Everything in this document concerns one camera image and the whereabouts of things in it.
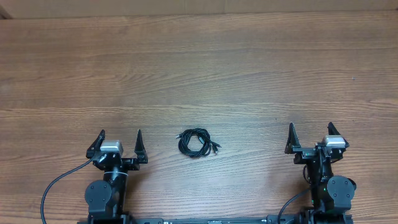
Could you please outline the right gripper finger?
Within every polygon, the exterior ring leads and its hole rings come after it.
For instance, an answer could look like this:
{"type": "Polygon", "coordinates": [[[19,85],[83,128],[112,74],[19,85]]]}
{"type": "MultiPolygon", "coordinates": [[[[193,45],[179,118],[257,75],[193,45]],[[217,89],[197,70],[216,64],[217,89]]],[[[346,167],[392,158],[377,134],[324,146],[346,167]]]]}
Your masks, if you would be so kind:
{"type": "Polygon", "coordinates": [[[287,143],[285,145],[284,152],[286,154],[295,154],[301,150],[301,144],[299,142],[297,133],[295,131],[294,123],[289,124],[289,135],[287,139],[287,143]]]}
{"type": "Polygon", "coordinates": [[[349,142],[338,132],[332,122],[328,123],[328,134],[331,136],[340,136],[344,141],[345,147],[349,147],[349,142]]]}

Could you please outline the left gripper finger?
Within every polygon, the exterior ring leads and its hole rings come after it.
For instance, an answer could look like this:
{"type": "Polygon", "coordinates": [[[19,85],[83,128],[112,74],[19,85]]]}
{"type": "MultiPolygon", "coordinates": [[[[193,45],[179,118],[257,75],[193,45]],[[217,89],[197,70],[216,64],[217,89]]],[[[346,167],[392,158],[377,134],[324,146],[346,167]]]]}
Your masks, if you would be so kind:
{"type": "Polygon", "coordinates": [[[134,152],[136,153],[137,161],[140,164],[148,163],[148,156],[144,147],[143,139],[142,139],[142,131],[139,129],[137,132],[136,145],[134,148],[134,152]]]}
{"type": "Polygon", "coordinates": [[[86,150],[86,158],[92,159],[97,151],[100,150],[102,142],[105,140],[105,130],[102,129],[97,138],[91,144],[91,146],[86,150]]]}

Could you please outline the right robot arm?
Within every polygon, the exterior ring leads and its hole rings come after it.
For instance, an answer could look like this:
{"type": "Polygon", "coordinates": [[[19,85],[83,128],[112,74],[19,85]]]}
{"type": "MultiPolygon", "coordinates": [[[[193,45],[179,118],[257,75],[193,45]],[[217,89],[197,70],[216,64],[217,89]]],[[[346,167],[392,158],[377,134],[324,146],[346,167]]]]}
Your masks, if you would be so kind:
{"type": "Polygon", "coordinates": [[[335,175],[332,164],[342,160],[349,147],[348,141],[337,131],[333,123],[328,123],[328,134],[313,147],[302,147],[294,123],[289,124],[289,135],[285,153],[293,154],[294,164],[303,164],[303,177],[309,187],[293,196],[280,209],[278,223],[353,223],[351,200],[357,188],[355,181],[335,175]],[[287,206],[297,198],[310,193],[310,207],[304,207],[292,218],[283,216],[287,206]]]}

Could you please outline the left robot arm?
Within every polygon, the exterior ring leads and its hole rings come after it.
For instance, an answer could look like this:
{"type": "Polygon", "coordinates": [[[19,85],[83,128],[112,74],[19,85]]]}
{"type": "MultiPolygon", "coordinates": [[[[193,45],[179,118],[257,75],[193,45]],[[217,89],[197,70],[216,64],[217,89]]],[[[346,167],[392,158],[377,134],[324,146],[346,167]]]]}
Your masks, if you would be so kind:
{"type": "Polygon", "coordinates": [[[101,180],[90,183],[85,190],[88,204],[87,223],[136,223],[130,212],[124,211],[128,172],[148,163],[148,156],[138,130],[134,148],[136,157],[123,157],[120,140],[106,140],[102,130],[86,151],[86,157],[104,172],[101,180]]]}

